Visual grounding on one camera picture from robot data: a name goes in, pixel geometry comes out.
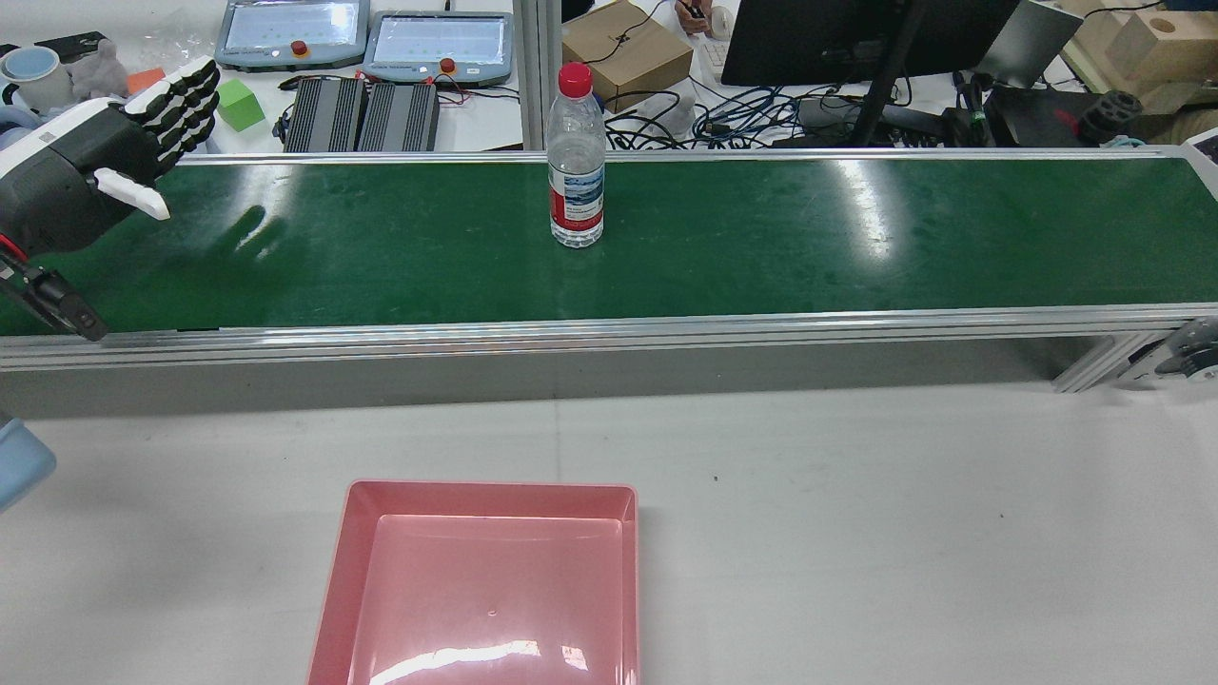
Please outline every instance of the person's hand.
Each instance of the person's hand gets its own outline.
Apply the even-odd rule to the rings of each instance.
[[[688,35],[695,33],[706,33],[710,30],[710,0],[675,0],[675,9],[677,11],[677,21],[681,22],[681,29]],[[689,13],[688,7],[698,7],[702,13],[705,15],[704,18],[695,20],[693,15]]]

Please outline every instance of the white mug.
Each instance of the white mug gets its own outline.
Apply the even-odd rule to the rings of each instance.
[[[10,83],[4,89],[4,101],[10,105],[12,91],[18,89],[26,105],[38,112],[76,104],[72,78],[50,48],[35,45],[9,52],[0,59],[0,78]]]

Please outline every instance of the monitor stand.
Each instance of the monitor stand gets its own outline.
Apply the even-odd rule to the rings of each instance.
[[[884,46],[884,56],[871,80],[867,95],[862,99],[861,107],[834,98],[804,100],[799,105],[799,121],[805,132],[815,130],[815,133],[783,140],[777,146],[867,147],[871,145],[876,126],[885,118],[884,107],[888,107],[893,87],[905,69],[905,57],[926,16],[926,0],[893,0],[893,2],[898,5],[900,17],[896,34]]]

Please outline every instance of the green cube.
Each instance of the green cube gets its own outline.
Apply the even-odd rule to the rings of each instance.
[[[245,130],[251,126],[267,118],[262,113],[258,99],[253,96],[250,87],[238,79],[228,80],[216,89],[220,95],[220,118],[228,122],[234,130]]]

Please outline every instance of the orange block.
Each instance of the orange block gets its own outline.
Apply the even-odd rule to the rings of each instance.
[[[127,77],[127,91],[135,95],[140,90],[152,85],[164,78],[164,69],[157,67],[146,72],[133,73]]]

